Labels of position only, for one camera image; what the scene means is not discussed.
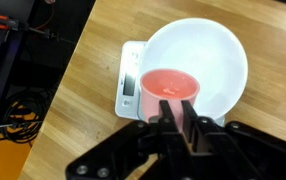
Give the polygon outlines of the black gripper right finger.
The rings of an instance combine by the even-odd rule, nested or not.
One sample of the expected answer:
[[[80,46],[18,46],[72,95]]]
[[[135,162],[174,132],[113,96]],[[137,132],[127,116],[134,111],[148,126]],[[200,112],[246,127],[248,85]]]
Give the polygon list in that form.
[[[192,144],[199,180],[249,180],[250,164],[236,142],[208,117],[198,116],[189,101],[181,102],[183,131]]]

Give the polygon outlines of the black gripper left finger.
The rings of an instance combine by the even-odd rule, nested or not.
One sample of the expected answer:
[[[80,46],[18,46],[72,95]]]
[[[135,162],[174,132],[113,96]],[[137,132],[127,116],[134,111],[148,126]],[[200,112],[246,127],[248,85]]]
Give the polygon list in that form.
[[[159,102],[161,118],[161,158],[164,176],[170,180],[195,180],[196,173],[185,139],[178,131],[174,115],[166,100]]]

